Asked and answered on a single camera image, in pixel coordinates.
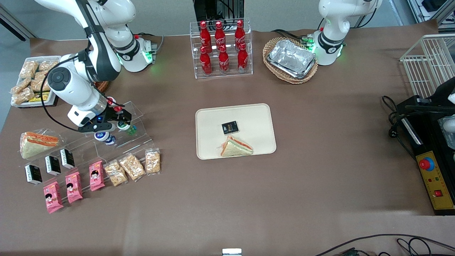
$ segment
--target aluminum foil container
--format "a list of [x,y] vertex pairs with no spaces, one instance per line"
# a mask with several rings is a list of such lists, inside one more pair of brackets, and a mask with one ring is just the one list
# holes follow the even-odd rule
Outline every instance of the aluminum foil container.
[[292,77],[303,79],[315,64],[316,56],[290,40],[281,40],[269,53],[267,60]]

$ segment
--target brown table surface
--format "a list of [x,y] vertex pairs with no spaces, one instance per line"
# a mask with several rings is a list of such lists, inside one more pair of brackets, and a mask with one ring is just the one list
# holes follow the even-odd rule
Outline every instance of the brown table surface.
[[[0,135],[2,255],[196,256],[236,247],[244,255],[315,255],[377,233],[454,244],[455,218],[433,216],[415,162],[387,135],[381,103],[382,95],[411,96],[399,57],[434,33],[435,22],[352,29],[342,56],[303,85],[278,80],[263,64],[262,47],[275,33],[254,32],[252,76],[202,80],[194,79],[188,36],[166,37],[156,65],[122,71],[107,92],[145,113],[162,174],[106,187],[51,215],[42,189],[25,182],[17,150],[22,132],[60,128],[42,109],[12,108]],[[31,41],[33,56],[85,46]],[[196,111],[252,103],[271,108],[276,152],[199,160]],[[60,101],[50,111],[69,124],[69,108]],[[352,246],[402,254],[390,237]]]

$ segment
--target yellow control panel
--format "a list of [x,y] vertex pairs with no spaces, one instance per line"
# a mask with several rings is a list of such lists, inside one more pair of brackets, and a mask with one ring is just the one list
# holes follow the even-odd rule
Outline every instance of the yellow control panel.
[[435,210],[453,209],[454,204],[442,178],[433,151],[415,157]]

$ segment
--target sandwich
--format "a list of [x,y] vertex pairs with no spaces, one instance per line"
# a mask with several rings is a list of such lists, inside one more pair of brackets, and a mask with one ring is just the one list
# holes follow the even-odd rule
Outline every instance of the sandwich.
[[222,148],[222,157],[253,154],[253,148],[250,145],[234,136],[228,136],[226,142],[223,143]]
[[20,138],[20,154],[23,159],[30,158],[56,147],[58,141],[57,137],[26,132]]

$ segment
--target red button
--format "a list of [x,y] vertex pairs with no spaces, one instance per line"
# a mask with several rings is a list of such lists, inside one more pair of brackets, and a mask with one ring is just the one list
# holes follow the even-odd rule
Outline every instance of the red button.
[[426,159],[422,159],[419,162],[419,166],[424,170],[428,170],[431,167],[431,163],[430,163],[430,161],[428,161]]

